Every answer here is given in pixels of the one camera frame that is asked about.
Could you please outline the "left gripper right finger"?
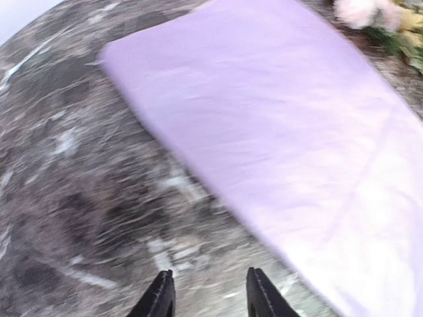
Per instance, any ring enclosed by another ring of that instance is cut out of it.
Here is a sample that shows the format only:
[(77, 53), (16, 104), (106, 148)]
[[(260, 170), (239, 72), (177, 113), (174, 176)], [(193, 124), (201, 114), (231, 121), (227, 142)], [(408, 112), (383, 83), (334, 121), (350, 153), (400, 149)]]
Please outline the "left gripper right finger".
[(260, 268), (248, 269), (246, 290), (249, 317), (297, 317), (297, 312)]

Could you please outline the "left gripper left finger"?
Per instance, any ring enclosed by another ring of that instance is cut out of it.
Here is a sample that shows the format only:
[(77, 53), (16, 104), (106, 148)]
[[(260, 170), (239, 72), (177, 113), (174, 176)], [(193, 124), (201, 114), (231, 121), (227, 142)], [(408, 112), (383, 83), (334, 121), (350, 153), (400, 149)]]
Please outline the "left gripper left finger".
[(127, 317), (175, 317), (173, 271), (160, 271)]

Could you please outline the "pink wrapping paper sheet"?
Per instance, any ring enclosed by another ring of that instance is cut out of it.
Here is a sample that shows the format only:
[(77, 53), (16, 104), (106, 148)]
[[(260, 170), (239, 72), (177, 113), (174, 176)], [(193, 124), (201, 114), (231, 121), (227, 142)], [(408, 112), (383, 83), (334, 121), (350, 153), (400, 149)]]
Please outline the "pink wrapping paper sheet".
[(321, 17), (210, 1), (100, 61), (145, 128), (341, 315), (422, 315), (422, 122)]

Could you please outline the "yellow daisy bunch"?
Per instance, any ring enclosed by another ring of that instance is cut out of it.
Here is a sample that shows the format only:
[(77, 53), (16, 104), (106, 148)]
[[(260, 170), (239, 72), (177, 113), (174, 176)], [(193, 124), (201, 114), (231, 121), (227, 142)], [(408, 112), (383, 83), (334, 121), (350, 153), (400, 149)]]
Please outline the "yellow daisy bunch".
[(401, 55), (404, 61), (422, 72), (422, 2), (391, 1), (391, 10), (378, 11), (364, 28), (371, 41), (389, 55)]

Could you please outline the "pink carnation stem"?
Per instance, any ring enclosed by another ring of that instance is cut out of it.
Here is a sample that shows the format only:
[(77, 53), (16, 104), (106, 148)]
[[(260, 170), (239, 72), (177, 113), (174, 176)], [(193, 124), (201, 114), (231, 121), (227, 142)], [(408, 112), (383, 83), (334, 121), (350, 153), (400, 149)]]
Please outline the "pink carnation stem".
[(386, 0), (336, 0), (333, 1), (337, 20), (352, 29), (376, 26), (396, 31), (401, 25), (401, 8)]

